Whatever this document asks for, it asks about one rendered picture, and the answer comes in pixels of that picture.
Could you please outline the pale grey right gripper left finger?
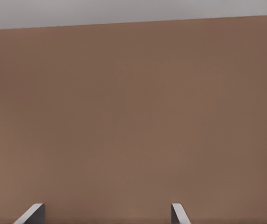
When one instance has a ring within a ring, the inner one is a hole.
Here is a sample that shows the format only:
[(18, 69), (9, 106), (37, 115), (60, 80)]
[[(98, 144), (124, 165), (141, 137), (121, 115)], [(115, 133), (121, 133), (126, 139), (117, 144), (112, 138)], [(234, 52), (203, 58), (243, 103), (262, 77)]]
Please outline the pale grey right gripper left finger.
[(45, 204), (33, 204), (13, 224), (45, 224)]

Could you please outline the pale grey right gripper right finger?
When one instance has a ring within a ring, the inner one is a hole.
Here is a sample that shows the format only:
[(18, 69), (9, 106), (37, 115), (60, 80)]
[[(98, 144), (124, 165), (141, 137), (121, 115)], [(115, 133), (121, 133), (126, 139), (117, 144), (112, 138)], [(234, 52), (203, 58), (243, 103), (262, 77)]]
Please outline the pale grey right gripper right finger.
[(183, 206), (180, 203), (171, 204), (171, 224), (191, 224)]

